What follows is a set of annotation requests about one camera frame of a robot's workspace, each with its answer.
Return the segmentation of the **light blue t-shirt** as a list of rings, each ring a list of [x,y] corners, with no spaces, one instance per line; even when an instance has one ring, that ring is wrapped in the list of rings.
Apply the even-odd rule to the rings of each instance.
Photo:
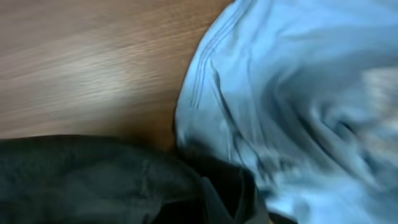
[[[177,144],[249,169],[299,223],[397,222],[397,1],[235,1],[180,92]]]

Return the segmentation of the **dark green t-shirt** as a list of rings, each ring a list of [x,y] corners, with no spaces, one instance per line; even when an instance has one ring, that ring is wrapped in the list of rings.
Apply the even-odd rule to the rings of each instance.
[[[269,223],[251,173],[114,138],[1,141],[2,223]]]

